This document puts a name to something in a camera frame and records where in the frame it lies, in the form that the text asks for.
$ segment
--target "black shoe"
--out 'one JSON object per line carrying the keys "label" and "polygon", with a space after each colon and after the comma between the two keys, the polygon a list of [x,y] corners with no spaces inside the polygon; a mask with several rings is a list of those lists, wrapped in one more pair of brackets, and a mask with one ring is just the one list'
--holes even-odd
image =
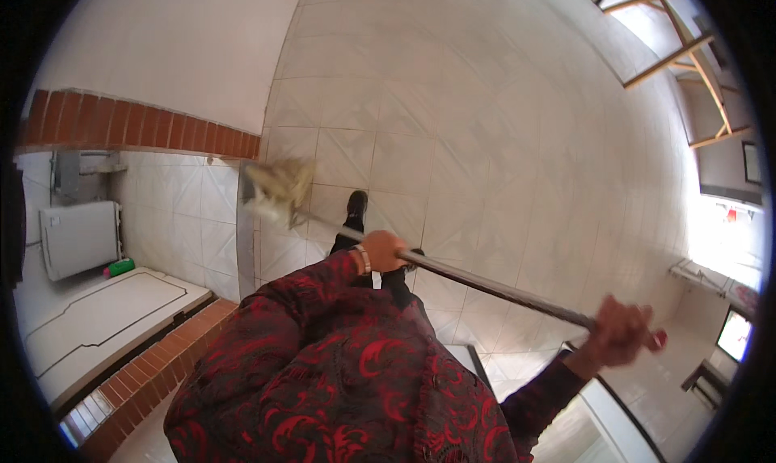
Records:
{"label": "black shoe", "polygon": [[369,197],[366,195],[366,192],[363,190],[354,191],[348,199],[348,219],[355,217],[363,220],[368,203]]}
{"label": "black shoe", "polygon": [[[410,249],[410,251],[412,251],[413,253],[416,253],[418,255],[421,255],[421,256],[425,256],[426,255],[420,247],[416,247],[414,249]],[[418,265],[417,264],[412,264],[412,263],[411,264],[404,264],[401,268],[404,270],[404,274],[410,274],[413,271],[415,271],[416,269],[418,269]]]}

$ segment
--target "red and black brocade fabric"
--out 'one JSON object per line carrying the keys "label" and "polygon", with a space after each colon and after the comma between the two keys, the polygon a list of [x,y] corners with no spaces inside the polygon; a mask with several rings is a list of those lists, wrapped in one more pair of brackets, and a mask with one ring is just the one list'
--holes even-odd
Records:
{"label": "red and black brocade fabric", "polygon": [[179,461],[530,461],[583,382],[559,360],[499,406],[347,251],[240,304],[175,395]]}

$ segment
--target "leg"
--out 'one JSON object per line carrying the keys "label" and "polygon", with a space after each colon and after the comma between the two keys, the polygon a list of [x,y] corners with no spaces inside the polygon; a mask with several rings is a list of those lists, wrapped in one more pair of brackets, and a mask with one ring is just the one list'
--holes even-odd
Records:
{"label": "leg", "polygon": [[[419,247],[416,247],[412,251],[419,255],[425,255],[423,250],[420,249]],[[426,314],[426,309],[423,306],[423,302],[421,301],[420,298],[418,298],[417,296],[413,295],[412,292],[410,292],[410,289],[407,287],[407,284],[404,282],[404,278],[407,276],[407,273],[416,268],[417,266],[415,266],[414,264],[408,264],[406,266],[400,267],[397,270],[383,273],[383,288],[391,292],[391,296],[393,298],[393,304],[400,311],[404,311],[408,306],[416,305],[422,317],[430,325],[431,322],[428,320],[428,315]]]}
{"label": "leg", "polygon": [[[363,190],[357,190],[353,192],[350,195],[350,199],[348,200],[348,218],[345,219],[342,225],[363,233],[364,212],[366,212],[366,205],[368,200],[369,199],[366,196],[366,192]],[[347,236],[337,234],[337,237],[335,237],[335,245],[331,247],[329,255],[333,255],[339,250],[350,249],[356,244],[358,244],[358,241],[355,241]],[[375,286],[372,284],[372,274],[359,276],[358,279],[356,279],[353,284],[351,284],[351,286],[357,286],[360,288],[374,288]]]}
{"label": "leg", "polygon": [[[361,233],[364,232],[364,222],[358,217],[348,216],[348,219],[342,225],[349,227],[351,229],[355,229]],[[354,241],[353,239],[346,237],[342,234],[337,234],[337,237],[335,238],[335,245],[331,247],[331,252],[329,253],[329,255],[333,255],[334,253],[342,249],[350,249],[356,244],[358,244],[357,241]]]}

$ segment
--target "hand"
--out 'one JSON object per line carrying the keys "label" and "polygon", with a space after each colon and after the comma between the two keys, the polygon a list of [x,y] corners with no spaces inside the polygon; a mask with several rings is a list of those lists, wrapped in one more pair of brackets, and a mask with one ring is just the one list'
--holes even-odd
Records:
{"label": "hand", "polygon": [[385,273],[399,269],[406,261],[396,257],[396,253],[407,249],[407,243],[388,231],[373,231],[366,235],[361,245],[369,256],[372,271]]}
{"label": "hand", "polygon": [[650,306],[624,305],[605,296],[590,337],[563,362],[581,378],[591,379],[604,367],[631,364],[642,346],[651,352],[663,350],[667,335],[664,330],[649,332],[652,316]]}

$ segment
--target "green container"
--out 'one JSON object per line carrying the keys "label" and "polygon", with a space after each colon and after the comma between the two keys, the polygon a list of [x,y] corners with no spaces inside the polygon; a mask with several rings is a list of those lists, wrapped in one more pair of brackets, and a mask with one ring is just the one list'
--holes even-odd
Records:
{"label": "green container", "polygon": [[113,278],[114,276],[124,274],[127,271],[132,271],[134,268],[135,261],[131,257],[128,257],[127,259],[122,259],[121,261],[110,264],[107,268],[102,270],[102,274],[106,278]]}

